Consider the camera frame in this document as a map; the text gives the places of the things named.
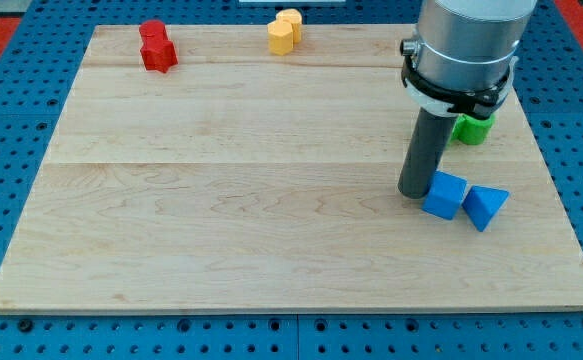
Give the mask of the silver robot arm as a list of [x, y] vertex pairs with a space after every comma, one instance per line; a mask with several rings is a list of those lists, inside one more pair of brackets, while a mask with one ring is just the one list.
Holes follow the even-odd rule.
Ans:
[[438, 117], [487, 119], [514, 79], [516, 49], [536, 0], [426, 0], [401, 41], [407, 93]]

